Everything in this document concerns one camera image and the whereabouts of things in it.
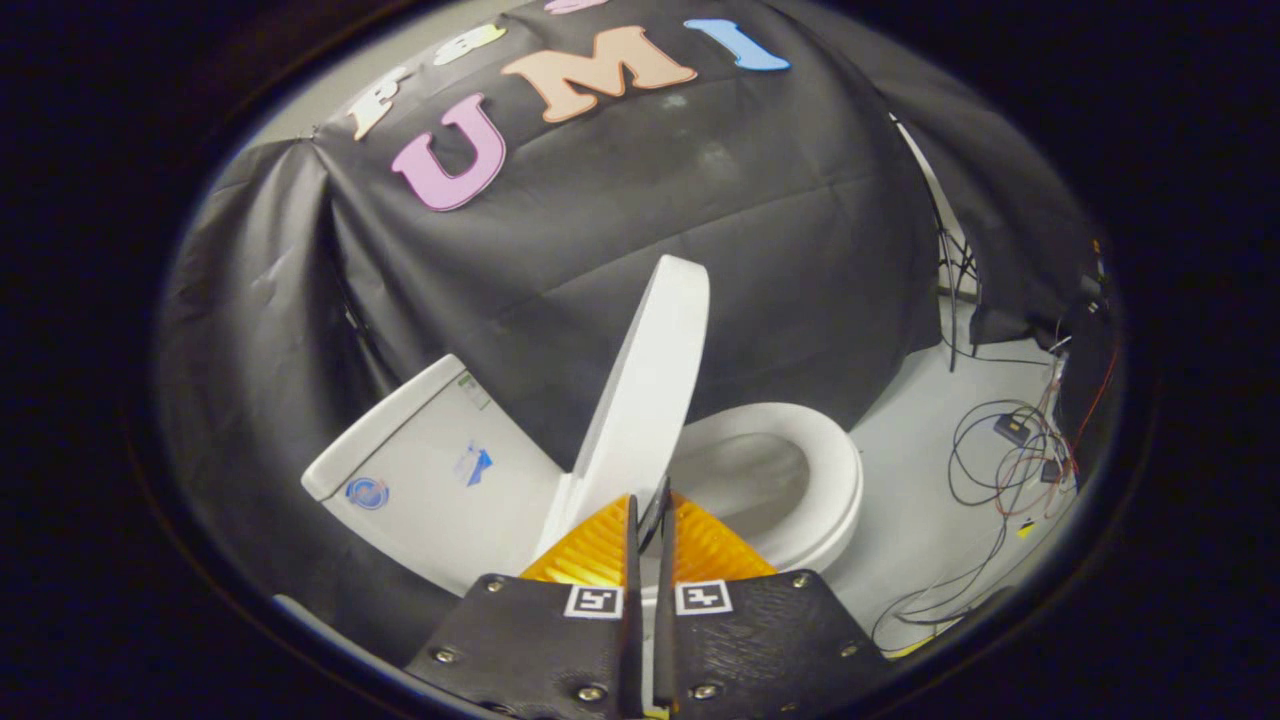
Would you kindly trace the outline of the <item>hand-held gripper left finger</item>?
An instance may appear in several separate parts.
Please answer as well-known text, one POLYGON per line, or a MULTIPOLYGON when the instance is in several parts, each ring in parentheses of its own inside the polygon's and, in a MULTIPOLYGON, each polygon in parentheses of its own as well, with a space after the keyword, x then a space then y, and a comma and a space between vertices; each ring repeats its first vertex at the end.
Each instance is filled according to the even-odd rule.
POLYGON ((637 501, 625 495, 522 573, 476 579, 406 670, 511 717, 641 717, 637 580, 637 501))

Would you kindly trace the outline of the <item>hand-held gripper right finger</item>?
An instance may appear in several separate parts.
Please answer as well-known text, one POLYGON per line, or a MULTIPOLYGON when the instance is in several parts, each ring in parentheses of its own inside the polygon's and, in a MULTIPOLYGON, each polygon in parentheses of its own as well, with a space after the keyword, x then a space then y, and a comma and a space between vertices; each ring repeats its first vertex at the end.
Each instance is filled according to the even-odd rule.
POLYGON ((669 719, 819 719, 864 700, 891 662, 823 577, 781 571, 667 492, 652 701, 669 719))

